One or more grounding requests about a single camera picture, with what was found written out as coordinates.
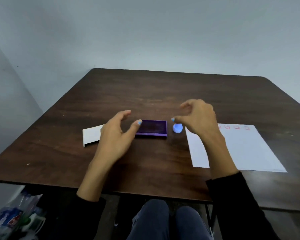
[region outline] floor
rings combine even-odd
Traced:
[[[103,198],[107,200],[104,212],[102,214],[99,228],[95,240],[121,240],[122,234],[119,225],[115,226],[117,209],[120,202],[120,197],[116,195],[103,194]],[[176,210],[180,206],[189,205],[196,209],[202,216],[203,221],[208,224],[205,206],[203,204],[189,204],[175,201],[167,201],[171,211]],[[281,240],[300,240],[300,213],[296,212],[280,212],[265,210],[265,215],[272,227],[276,231]],[[222,240],[218,220],[214,229],[214,239]]]

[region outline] blue denim jeans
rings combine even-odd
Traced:
[[[163,200],[149,200],[133,219],[127,240],[169,240],[169,207]],[[176,211],[176,234],[179,240],[212,240],[199,213],[183,206]]]

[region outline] black sweater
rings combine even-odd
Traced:
[[[224,240],[279,239],[242,173],[208,180],[207,185]],[[49,239],[93,239],[105,204],[102,198],[99,202],[89,202],[76,197]]]

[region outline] white sheet of paper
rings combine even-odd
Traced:
[[[219,124],[230,155],[239,170],[286,173],[286,169],[261,137],[256,127],[245,124]],[[192,165],[209,168],[208,155],[199,136],[185,128]]]
[[[85,147],[85,145],[88,144],[88,143],[92,143],[92,142],[100,140],[101,128],[103,126],[104,125],[99,125],[99,126],[96,126],[96,127],[92,127],[92,128],[82,130],[83,147]]]

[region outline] gray wall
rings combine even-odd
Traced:
[[[300,0],[0,0],[43,111],[91,68],[265,76],[300,102]]]
[[[0,153],[32,125],[42,113],[0,50]],[[22,186],[19,185],[0,184],[0,209],[21,188]]]

